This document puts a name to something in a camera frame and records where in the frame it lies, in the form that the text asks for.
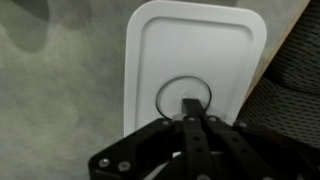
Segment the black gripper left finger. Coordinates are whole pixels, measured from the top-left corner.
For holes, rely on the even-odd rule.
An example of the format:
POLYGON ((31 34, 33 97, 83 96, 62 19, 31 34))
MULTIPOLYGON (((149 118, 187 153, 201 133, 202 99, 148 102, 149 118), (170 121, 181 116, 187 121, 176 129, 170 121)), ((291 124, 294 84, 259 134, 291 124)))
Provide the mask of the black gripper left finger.
POLYGON ((211 180, 205 108, 186 98, 182 109, 182 119, 158 118, 92 156, 90 180, 211 180))

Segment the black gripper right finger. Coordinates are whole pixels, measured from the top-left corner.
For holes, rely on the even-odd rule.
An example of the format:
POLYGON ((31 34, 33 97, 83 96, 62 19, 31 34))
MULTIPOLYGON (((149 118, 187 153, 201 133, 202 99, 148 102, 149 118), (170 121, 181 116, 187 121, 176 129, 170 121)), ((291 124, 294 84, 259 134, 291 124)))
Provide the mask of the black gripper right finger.
POLYGON ((242 180, 320 180, 317 148, 246 120, 230 126, 207 116, 203 124, 242 180))

